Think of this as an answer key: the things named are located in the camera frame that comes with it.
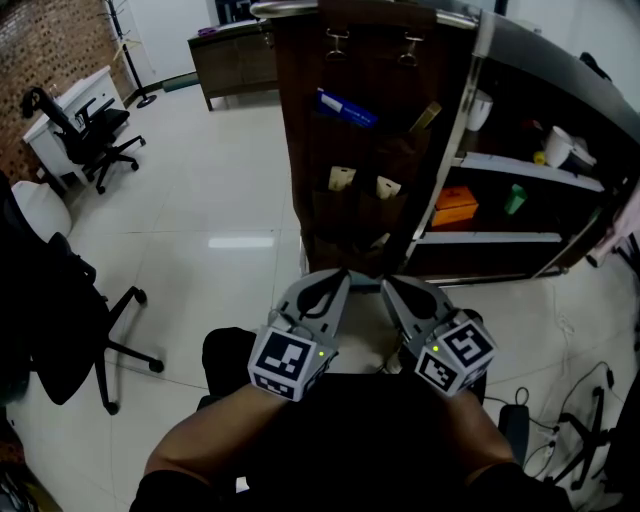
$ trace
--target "red brick wall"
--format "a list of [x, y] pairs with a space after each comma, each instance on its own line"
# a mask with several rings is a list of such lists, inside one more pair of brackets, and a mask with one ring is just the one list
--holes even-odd
[[22, 141], [35, 122], [23, 119], [20, 102], [30, 86], [62, 94], [104, 66], [122, 99], [133, 92], [100, 0], [10, 0], [0, 7], [0, 170], [11, 183], [35, 181], [41, 166]]

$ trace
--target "orange box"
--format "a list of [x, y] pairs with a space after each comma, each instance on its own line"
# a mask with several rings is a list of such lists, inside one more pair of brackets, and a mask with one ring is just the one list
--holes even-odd
[[471, 219], [478, 209], [478, 202], [469, 187], [443, 188], [436, 201], [436, 211], [432, 226], [442, 226], [461, 220]]

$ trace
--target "white mug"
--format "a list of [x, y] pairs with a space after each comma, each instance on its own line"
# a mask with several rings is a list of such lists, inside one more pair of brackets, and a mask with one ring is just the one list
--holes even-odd
[[559, 126], [554, 126], [549, 132], [547, 143], [544, 148], [544, 156], [547, 165], [558, 168], [569, 157], [573, 149], [573, 137]]
[[469, 119], [467, 120], [467, 129], [472, 132], [477, 132], [485, 123], [489, 114], [491, 113], [491, 107], [493, 107], [493, 99], [486, 92], [478, 89], [476, 91], [476, 97], [473, 100], [471, 111], [469, 112]]

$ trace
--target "wooden cabinet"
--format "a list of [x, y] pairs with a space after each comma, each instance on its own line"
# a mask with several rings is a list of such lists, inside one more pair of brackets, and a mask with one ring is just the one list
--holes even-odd
[[189, 40], [209, 110], [212, 98], [278, 88], [270, 36], [270, 26], [264, 24], [262, 30], [248, 25]]

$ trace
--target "black office chair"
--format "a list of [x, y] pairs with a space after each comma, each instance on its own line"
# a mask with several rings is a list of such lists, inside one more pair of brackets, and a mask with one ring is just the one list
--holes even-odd
[[89, 106], [95, 101], [95, 98], [89, 100], [76, 113], [76, 117], [80, 117], [84, 123], [82, 131], [76, 129], [58, 104], [40, 87], [32, 87], [24, 94], [22, 114], [26, 118], [32, 117], [36, 110], [42, 110], [47, 114], [49, 119], [62, 129], [62, 132], [55, 133], [62, 140], [69, 160], [83, 166], [82, 171], [87, 174], [87, 179], [93, 181], [94, 174], [100, 169], [96, 190], [99, 194], [104, 194], [102, 182], [111, 164], [117, 161], [131, 162], [131, 168], [134, 171], [138, 170], [136, 159], [123, 155], [122, 152], [137, 141], [140, 141], [141, 146], [146, 142], [138, 135], [119, 146], [113, 146], [113, 133], [129, 118], [129, 112], [110, 109], [109, 106], [115, 101], [112, 98], [89, 115]]
[[572, 414], [563, 413], [560, 416], [561, 423], [570, 423], [580, 435], [582, 448], [558, 476], [555, 478], [547, 477], [545, 481], [557, 484], [582, 463], [580, 477], [571, 483], [571, 489], [582, 488], [591, 469], [596, 449], [610, 444], [604, 466], [592, 479], [602, 477], [605, 492], [622, 493], [624, 507], [626, 507], [624, 510], [638, 510], [640, 506], [640, 491], [638, 490], [640, 479], [640, 470], [638, 470], [638, 459], [640, 458], [640, 414], [638, 414], [640, 379], [636, 375], [615, 428], [602, 429], [604, 389], [600, 386], [594, 388], [593, 396], [596, 398], [596, 412], [590, 430]]
[[109, 401], [107, 391], [107, 348], [146, 361], [152, 372], [164, 371], [162, 361], [109, 339], [129, 301], [135, 298], [144, 304], [146, 294], [132, 286], [109, 311], [106, 297], [93, 286], [95, 269], [71, 251], [60, 233], [49, 243], [40, 239], [2, 173], [0, 211], [3, 334], [18, 336], [26, 344], [32, 370], [57, 405], [73, 396], [95, 365], [102, 404], [109, 414], [116, 414], [118, 404]]

